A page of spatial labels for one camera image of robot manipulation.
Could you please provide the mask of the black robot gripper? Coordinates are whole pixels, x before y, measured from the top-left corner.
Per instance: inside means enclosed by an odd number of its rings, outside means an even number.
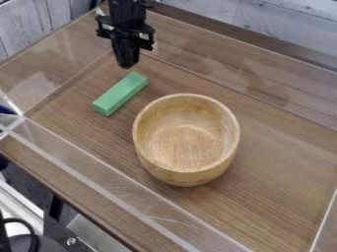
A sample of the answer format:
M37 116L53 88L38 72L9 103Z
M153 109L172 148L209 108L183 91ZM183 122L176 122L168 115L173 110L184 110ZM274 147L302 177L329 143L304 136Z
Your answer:
M153 0L107 0L108 15L96 16L97 36L107 38L119 66L131 67L139 60L139 49L152 50L155 28L145 23L145 11Z

